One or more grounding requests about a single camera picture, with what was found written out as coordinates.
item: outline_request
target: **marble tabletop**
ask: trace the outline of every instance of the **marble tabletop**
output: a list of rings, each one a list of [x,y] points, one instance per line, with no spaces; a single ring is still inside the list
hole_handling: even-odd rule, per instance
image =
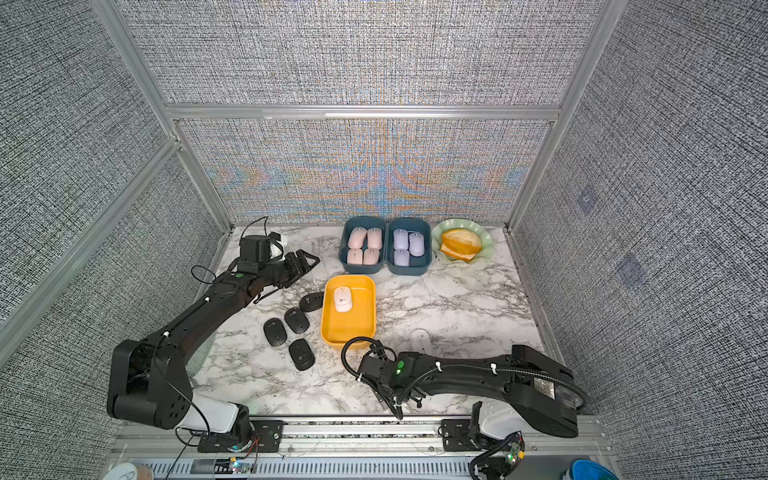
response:
[[[237,256],[242,228],[233,232],[217,273]],[[309,275],[289,289],[249,305],[217,331],[203,368],[195,375],[204,395],[242,403],[253,415],[384,415],[371,389],[356,382],[342,366],[339,351],[320,337],[322,310],[307,313],[310,328],[296,335],[286,326],[288,340],[277,348],[267,342],[263,324],[283,318],[307,293],[322,291],[325,282],[344,272],[338,259],[342,227],[271,227],[288,240],[286,251],[299,248],[321,257]],[[501,228],[491,227],[496,241],[491,259],[476,263],[435,258],[423,276],[397,276],[384,266],[376,282],[376,338],[395,351],[409,351],[415,328],[429,332],[436,356],[485,358],[508,353],[513,343],[544,351],[515,264]],[[294,367],[288,345],[304,338],[315,365],[303,372]],[[361,352],[349,352],[359,365]],[[441,415],[470,412],[477,399],[458,395],[428,397],[422,408],[404,406],[406,414]]]

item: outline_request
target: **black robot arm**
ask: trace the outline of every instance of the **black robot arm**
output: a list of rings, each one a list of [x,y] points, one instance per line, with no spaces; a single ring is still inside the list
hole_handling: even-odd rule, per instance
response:
[[[195,351],[225,320],[254,299],[263,298],[265,287],[278,290],[293,285],[319,262],[303,250],[270,258],[270,246],[279,246],[279,239],[276,233],[242,238],[240,257],[214,279],[198,301],[144,339],[124,340],[115,347],[107,402],[110,416],[161,429],[176,427],[188,413],[194,416],[191,409],[197,406],[191,404],[186,364]],[[205,415],[200,416],[207,436],[201,439],[200,449],[211,443],[236,448],[247,442],[248,410],[236,407],[237,419],[233,424],[225,422],[226,431],[212,428]],[[214,435],[217,441],[208,442]]]
[[[428,395],[454,393],[497,399],[511,405],[534,429],[557,437],[578,435],[577,401],[572,392],[587,398],[573,382],[570,369],[525,345],[513,345],[509,355],[487,359],[446,359],[416,352],[401,352],[390,360],[381,343],[371,350],[352,374],[371,386],[402,418],[402,404],[413,399],[420,406]],[[346,349],[342,350],[346,363]],[[548,382],[551,394],[542,388]]]

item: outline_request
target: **mounting plate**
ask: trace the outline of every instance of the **mounting plate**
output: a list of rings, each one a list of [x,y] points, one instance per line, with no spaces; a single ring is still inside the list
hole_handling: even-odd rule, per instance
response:
[[[470,448],[472,441],[469,439],[469,420],[447,420],[440,422],[440,436],[442,447],[446,452],[481,452],[477,448]]]

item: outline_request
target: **black computer mouse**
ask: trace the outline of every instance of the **black computer mouse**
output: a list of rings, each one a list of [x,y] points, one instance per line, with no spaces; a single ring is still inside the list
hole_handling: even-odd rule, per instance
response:
[[[299,308],[302,312],[307,313],[323,308],[324,296],[325,293],[323,292],[308,293],[299,300]]]
[[[281,346],[288,340],[286,327],[279,318],[271,318],[264,323],[264,336],[271,346]]]
[[[304,312],[296,307],[289,309],[284,318],[294,333],[304,333],[310,327],[310,321],[306,319]]]
[[[298,339],[288,347],[288,353],[298,370],[306,370],[315,364],[315,356],[305,339]]]

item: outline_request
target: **pink computer mouse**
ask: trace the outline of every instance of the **pink computer mouse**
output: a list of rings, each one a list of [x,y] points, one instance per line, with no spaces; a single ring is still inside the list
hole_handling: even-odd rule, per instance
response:
[[[362,227],[355,227],[352,229],[352,233],[349,234],[349,240],[346,245],[349,248],[362,248],[363,243],[366,241],[366,234],[368,230]]]
[[[384,248],[382,229],[375,227],[368,229],[368,248],[376,250]]]
[[[362,252],[362,264],[376,265],[379,262],[379,251],[380,250],[378,248],[366,248],[366,251]]]
[[[346,262],[349,265],[362,265],[362,250],[359,248],[351,248],[346,254]]]

